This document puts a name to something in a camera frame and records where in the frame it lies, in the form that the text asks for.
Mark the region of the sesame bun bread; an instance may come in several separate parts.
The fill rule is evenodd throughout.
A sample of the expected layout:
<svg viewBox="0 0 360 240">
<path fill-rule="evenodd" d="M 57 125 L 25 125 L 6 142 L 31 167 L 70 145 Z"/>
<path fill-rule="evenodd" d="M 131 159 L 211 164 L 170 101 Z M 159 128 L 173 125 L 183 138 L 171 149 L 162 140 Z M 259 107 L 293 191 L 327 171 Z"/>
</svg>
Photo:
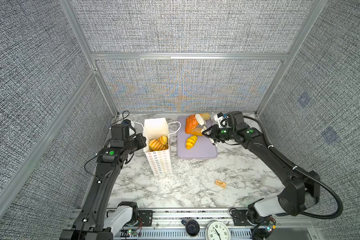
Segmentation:
<svg viewBox="0 0 360 240">
<path fill-rule="evenodd" d="M 196 136 L 202 136 L 204 129 L 196 127 L 193 130 L 191 130 L 191 135 L 196 135 Z"/>
</svg>

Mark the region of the reddish brown loaf bread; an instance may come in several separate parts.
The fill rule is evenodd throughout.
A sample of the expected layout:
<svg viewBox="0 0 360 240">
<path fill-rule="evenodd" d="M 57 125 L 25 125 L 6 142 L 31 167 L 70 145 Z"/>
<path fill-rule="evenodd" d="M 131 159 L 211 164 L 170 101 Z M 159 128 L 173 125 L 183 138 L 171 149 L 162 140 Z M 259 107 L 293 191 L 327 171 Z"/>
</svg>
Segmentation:
<svg viewBox="0 0 360 240">
<path fill-rule="evenodd" d="M 194 128 L 199 127 L 202 128 L 201 125 L 196 120 L 196 115 L 191 115 L 186 118 L 186 126 L 185 126 L 185 133 L 191 134 L 191 130 Z"/>
</svg>

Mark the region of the white printed paper bag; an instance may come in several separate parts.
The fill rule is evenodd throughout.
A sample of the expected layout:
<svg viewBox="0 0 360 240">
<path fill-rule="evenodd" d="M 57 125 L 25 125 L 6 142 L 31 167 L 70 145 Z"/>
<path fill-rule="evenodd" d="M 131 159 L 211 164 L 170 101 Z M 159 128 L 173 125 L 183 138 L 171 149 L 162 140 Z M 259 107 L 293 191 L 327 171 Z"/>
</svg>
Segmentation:
<svg viewBox="0 0 360 240">
<path fill-rule="evenodd" d="M 149 170 L 155 176 L 171 174 L 171 136 L 176 134 L 182 124 L 178 121 L 169 123 L 165 118 L 145 119 L 143 123 L 133 121 L 133 126 L 143 128 L 146 146 L 143 148 Z"/>
</svg>

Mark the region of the ridged yellow spiral bread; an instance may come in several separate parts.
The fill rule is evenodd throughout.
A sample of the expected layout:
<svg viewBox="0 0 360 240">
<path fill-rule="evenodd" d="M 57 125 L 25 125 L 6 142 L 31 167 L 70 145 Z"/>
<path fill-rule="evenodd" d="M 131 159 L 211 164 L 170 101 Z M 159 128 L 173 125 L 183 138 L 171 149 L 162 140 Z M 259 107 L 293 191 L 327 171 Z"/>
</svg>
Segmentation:
<svg viewBox="0 0 360 240">
<path fill-rule="evenodd" d="M 153 152 L 166 150 L 166 146 L 162 145 L 157 139 L 153 139 L 149 142 L 149 147 Z"/>
</svg>

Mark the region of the yellow braided pastry bread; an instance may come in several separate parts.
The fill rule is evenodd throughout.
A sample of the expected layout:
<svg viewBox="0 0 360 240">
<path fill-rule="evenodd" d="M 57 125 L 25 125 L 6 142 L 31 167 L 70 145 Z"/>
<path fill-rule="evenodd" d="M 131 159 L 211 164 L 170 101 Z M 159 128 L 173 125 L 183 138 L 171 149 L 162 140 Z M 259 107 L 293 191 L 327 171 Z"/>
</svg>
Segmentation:
<svg viewBox="0 0 360 240">
<path fill-rule="evenodd" d="M 158 138 L 158 141 L 162 144 L 162 145 L 167 145 L 168 144 L 168 137 L 165 135 L 162 135 Z"/>
</svg>

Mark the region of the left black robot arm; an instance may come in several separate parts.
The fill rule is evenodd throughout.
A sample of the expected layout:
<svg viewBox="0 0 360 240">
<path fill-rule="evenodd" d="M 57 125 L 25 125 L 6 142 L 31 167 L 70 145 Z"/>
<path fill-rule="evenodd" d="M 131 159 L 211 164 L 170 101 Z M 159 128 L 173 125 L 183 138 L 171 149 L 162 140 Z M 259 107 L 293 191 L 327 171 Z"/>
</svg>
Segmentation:
<svg viewBox="0 0 360 240">
<path fill-rule="evenodd" d="M 70 230 L 63 230 L 60 240 L 112 240 L 125 224 L 138 221 L 138 205 L 121 202 L 113 216 L 105 219 L 113 185 L 128 155 L 146 147 L 146 138 L 137 134 L 134 138 L 103 148 L 97 155 L 95 179 L 83 208 Z"/>
</svg>

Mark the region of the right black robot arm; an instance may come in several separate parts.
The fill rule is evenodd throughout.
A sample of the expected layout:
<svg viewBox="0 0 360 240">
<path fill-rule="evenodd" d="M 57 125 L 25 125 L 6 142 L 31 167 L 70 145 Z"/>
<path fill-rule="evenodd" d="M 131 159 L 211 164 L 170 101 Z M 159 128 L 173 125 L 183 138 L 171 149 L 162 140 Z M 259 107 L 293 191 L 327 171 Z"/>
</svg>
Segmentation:
<svg viewBox="0 0 360 240">
<path fill-rule="evenodd" d="M 216 143 L 234 141 L 255 154 L 280 179 L 283 191 L 277 196 L 258 200 L 248 206 L 247 218 L 251 224 L 260 224 L 266 217 L 278 214 L 290 216 L 305 215 L 307 209 L 320 200 L 319 175 L 314 172 L 299 170 L 289 160 L 283 160 L 272 145 L 267 143 L 265 135 L 256 128 L 251 128 L 241 112 L 228 113 L 225 126 L 218 124 L 209 128 L 200 114 L 196 114 L 197 122 L 203 126 L 203 136 Z"/>
</svg>

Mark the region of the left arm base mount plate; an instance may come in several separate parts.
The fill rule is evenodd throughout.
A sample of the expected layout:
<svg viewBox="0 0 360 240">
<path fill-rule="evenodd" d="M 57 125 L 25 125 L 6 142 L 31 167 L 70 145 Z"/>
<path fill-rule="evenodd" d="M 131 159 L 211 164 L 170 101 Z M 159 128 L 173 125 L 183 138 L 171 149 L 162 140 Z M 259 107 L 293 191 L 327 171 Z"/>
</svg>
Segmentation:
<svg viewBox="0 0 360 240">
<path fill-rule="evenodd" d="M 151 227 L 153 220 L 153 211 L 152 210 L 138 210 L 132 212 L 132 219 L 127 222 L 124 227 Z"/>
</svg>

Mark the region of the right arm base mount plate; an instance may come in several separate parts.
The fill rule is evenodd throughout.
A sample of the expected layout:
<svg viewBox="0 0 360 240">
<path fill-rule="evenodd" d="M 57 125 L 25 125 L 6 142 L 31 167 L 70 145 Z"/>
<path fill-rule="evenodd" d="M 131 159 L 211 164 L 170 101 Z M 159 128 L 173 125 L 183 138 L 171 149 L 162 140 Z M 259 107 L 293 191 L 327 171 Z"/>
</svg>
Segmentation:
<svg viewBox="0 0 360 240">
<path fill-rule="evenodd" d="M 251 226 L 251 222 L 248 220 L 247 216 L 248 210 L 238 210 L 238 209 L 230 209 L 229 214 L 231 215 L 234 226 Z"/>
</svg>

